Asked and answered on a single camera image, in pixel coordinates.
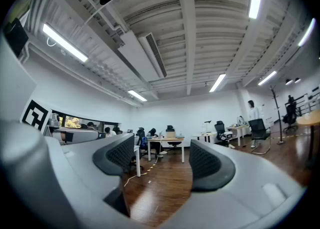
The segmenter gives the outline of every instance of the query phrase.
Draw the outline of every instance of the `round wooden table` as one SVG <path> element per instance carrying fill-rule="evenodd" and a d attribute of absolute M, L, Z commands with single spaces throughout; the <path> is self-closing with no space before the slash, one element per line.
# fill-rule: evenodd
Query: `round wooden table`
<path fill-rule="evenodd" d="M 315 138 L 315 125 L 320 124 L 320 109 L 314 110 L 310 113 L 306 113 L 303 116 L 297 118 L 298 125 L 301 126 L 310 126 L 310 148 L 308 154 L 308 160 L 306 162 L 307 168 L 311 169 L 316 162 L 316 157 L 312 157 L 312 152 L 314 148 L 314 138 Z"/>

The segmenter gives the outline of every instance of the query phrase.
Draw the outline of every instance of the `table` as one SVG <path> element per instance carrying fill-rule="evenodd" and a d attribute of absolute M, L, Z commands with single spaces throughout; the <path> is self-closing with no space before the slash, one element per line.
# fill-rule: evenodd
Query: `table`
<path fill-rule="evenodd" d="M 139 145 L 135 145 L 133 148 L 133 151 L 135 152 L 135 165 L 136 165 L 136 176 L 140 177 L 141 172 L 140 172 L 140 152 L 139 152 Z"/>
<path fill-rule="evenodd" d="M 308 154 L 308 160 L 306 162 L 307 168 L 311 169 L 316 161 L 316 158 L 312 157 L 312 152 L 314 148 L 314 137 L 315 137 L 315 125 L 320 124 L 320 109 L 314 110 L 310 113 L 306 113 L 305 115 L 298 117 L 296 119 L 298 125 L 301 126 L 310 126 L 310 148 L 309 148 L 309 154 Z"/>
<path fill-rule="evenodd" d="M 210 132 L 206 134 L 201 134 L 201 135 L 193 135 L 194 138 L 197 140 L 200 140 L 200 138 L 204 137 L 204 142 L 207 142 L 207 137 L 208 137 L 208 142 L 210 143 L 210 137 L 213 136 L 215 137 L 217 135 L 217 132 Z"/>
<path fill-rule="evenodd" d="M 150 155 L 150 142 L 181 142 L 181 152 L 182 152 L 182 163 L 185 162 L 185 147 L 184 147 L 184 138 L 175 138 L 175 137 L 165 137 L 165 138 L 150 138 L 148 139 L 148 161 L 151 161 Z"/>
<path fill-rule="evenodd" d="M 242 126 L 237 126 L 237 127 L 226 127 L 227 130 L 236 130 L 236 136 L 238 138 L 238 147 L 240 146 L 240 135 L 242 135 L 242 138 L 244 138 L 244 132 L 243 129 L 244 128 L 248 128 L 250 125 L 246 124 L 246 125 L 242 125 Z"/>

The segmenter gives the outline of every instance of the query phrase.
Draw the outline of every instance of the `ceiling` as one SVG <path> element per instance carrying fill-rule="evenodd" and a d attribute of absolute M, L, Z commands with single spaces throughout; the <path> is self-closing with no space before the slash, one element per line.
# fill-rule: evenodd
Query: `ceiling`
<path fill-rule="evenodd" d="M 301 0 L 262 0 L 257 19 L 250 19 L 250 2 L 113 0 L 88 21 L 101 7 L 99 0 L 47 0 L 40 21 L 86 54 L 82 65 L 101 81 L 155 101 L 170 93 L 206 94 L 220 74 L 226 77 L 218 90 L 235 83 L 253 86 L 270 70 L 286 71 L 311 15 Z M 118 51 L 130 30 L 137 37 L 153 34 L 165 78 L 147 82 Z M 34 35 L 47 41 L 41 27 Z"/>

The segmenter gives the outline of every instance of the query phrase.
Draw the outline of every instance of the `person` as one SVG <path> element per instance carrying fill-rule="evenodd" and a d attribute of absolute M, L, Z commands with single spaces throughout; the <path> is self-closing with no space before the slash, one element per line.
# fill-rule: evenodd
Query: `person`
<path fill-rule="evenodd" d="M 106 138 L 109 138 L 109 137 L 113 137 L 113 136 L 116 136 L 117 134 L 116 134 L 116 132 L 114 132 L 113 130 L 110 130 L 110 128 L 109 127 L 106 127 L 105 129 L 104 129 L 104 131 L 105 131 L 105 137 Z"/>
<path fill-rule="evenodd" d="M 152 137 L 153 139 L 158 138 L 158 135 L 156 134 L 156 129 L 152 128 L 148 134 L 146 134 L 146 137 Z M 156 155 L 160 158 L 163 157 L 163 155 L 167 154 L 164 150 L 164 148 L 161 146 L 160 142 L 150 142 L 151 149 L 155 149 Z"/>
<path fill-rule="evenodd" d="M 259 109 L 257 107 L 255 107 L 255 103 L 252 100 L 249 100 L 248 104 L 249 104 L 249 107 L 250 107 L 249 121 L 260 119 L 260 112 L 259 112 Z M 257 144 L 258 144 L 258 141 L 254 140 L 252 145 L 251 145 L 251 148 L 257 147 Z"/>
<path fill-rule="evenodd" d="M 94 125 L 94 123 L 92 122 L 92 121 L 89 121 L 88 123 L 87 123 L 87 128 L 88 129 L 91 129 L 91 130 L 96 130 L 96 128 L 95 128 L 95 125 Z"/>

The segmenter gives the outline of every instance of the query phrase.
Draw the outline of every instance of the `man in white shirt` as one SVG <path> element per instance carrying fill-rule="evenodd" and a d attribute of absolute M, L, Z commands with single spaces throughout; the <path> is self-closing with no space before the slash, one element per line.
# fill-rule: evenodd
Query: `man in white shirt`
<path fill-rule="evenodd" d="M 256 119 L 260 119 L 260 112 L 259 109 L 257 107 L 255 107 L 255 103 L 252 100 L 248 101 L 249 107 L 250 107 L 250 111 L 249 111 L 249 121 L 251 120 L 256 120 Z M 258 144 L 257 140 L 254 140 L 251 148 L 255 148 Z"/>
<path fill-rule="evenodd" d="M 117 134 L 116 134 L 116 132 L 114 132 L 113 130 L 110 130 L 110 128 L 109 127 L 106 127 L 105 129 L 104 129 L 104 131 L 105 131 L 105 137 L 106 138 L 109 138 L 109 137 L 113 137 L 113 136 L 116 136 Z"/>

